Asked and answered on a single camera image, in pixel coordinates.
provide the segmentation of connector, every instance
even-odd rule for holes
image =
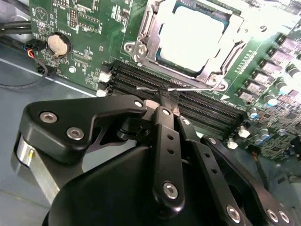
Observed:
[[[47,67],[47,69],[48,69],[48,75],[47,76],[52,76],[52,75],[55,75],[56,74],[56,69],[54,68],[54,67],[51,67],[51,66],[46,66]],[[38,67],[37,67],[37,72],[39,73],[39,74],[44,74],[45,73],[45,69],[41,66],[41,65],[39,65]]]
[[[38,39],[31,39],[26,42],[25,47],[34,51],[42,51],[47,47],[47,43]]]

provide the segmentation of black connector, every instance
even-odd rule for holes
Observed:
[[[38,39],[31,39],[26,42],[25,47],[34,51],[42,51],[47,47],[47,43]]]
[[[255,146],[255,145],[249,145],[249,146],[246,148],[246,151],[249,152],[249,153],[256,153],[256,154],[258,154],[258,155],[261,154],[261,148]]]
[[[48,75],[47,76],[52,76],[52,75],[56,74],[56,69],[54,67],[51,67],[51,66],[46,66],[46,67],[48,69]],[[45,69],[41,65],[39,65],[37,67],[37,72],[39,74],[44,74],[45,73]]]

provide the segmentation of red wire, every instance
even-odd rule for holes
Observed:
[[[27,50],[27,54],[29,57],[34,58],[34,54],[32,52],[32,49]]]

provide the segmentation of cable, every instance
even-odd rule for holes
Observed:
[[[24,85],[5,85],[5,84],[1,84],[0,83],[0,88],[17,89],[17,90],[18,89],[31,88],[31,87],[34,87],[34,86],[40,84],[44,80],[44,78],[47,77],[47,75],[48,75],[48,68],[47,68],[47,66],[42,61],[40,61],[39,59],[37,59],[37,58],[34,57],[32,49],[27,49],[26,51],[27,51],[27,54],[28,54],[29,57],[31,57],[32,59],[34,59],[35,62],[37,62],[39,65],[41,65],[43,67],[43,69],[44,69],[43,76],[41,78],[37,79],[34,82],[31,82],[31,83],[28,83],[28,84],[24,84]]]
[[[33,54],[32,49],[27,50],[27,55],[28,55],[30,58],[34,58],[34,54]]]
[[[32,29],[31,28],[15,28],[15,29],[5,29],[0,30],[1,34],[31,34]]]
[[[0,23],[0,29],[8,29],[8,28],[30,28],[32,23],[30,21],[14,21],[7,23]]]
[[[256,163],[256,167],[258,169],[259,176],[263,181],[263,186],[268,191],[269,190],[268,178],[267,178],[267,176],[265,175],[265,172],[262,169],[262,165],[261,165],[260,161],[258,160],[258,154],[255,153],[255,152],[252,152],[252,156],[253,156],[253,159]]]
[[[2,0],[3,2],[6,2],[14,7],[16,7],[18,10],[24,12],[27,15],[30,15],[29,7],[18,0]]]

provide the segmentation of gray metal surface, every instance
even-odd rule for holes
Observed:
[[[34,70],[32,59],[0,45],[0,59]],[[0,61],[0,83],[22,84],[38,76]],[[41,189],[18,177],[11,165],[22,111],[36,101],[83,98],[83,93],[52,81],[27,89],[0,89],[0,226],[39,226],[49,208]]]
[[[18,1],[24,3],[25,5],[29,5],[28,0],[18,0]],[[29,21],[29,20],[30,20],[29,15],[26,15],[25,13],[21,12],[14,6],[0,0],[0,23],[13,22],[13,21]],[[9,35],[9,37],[24,43],[32,39],[31,34],[22,34],[22,35],[11,34]]]

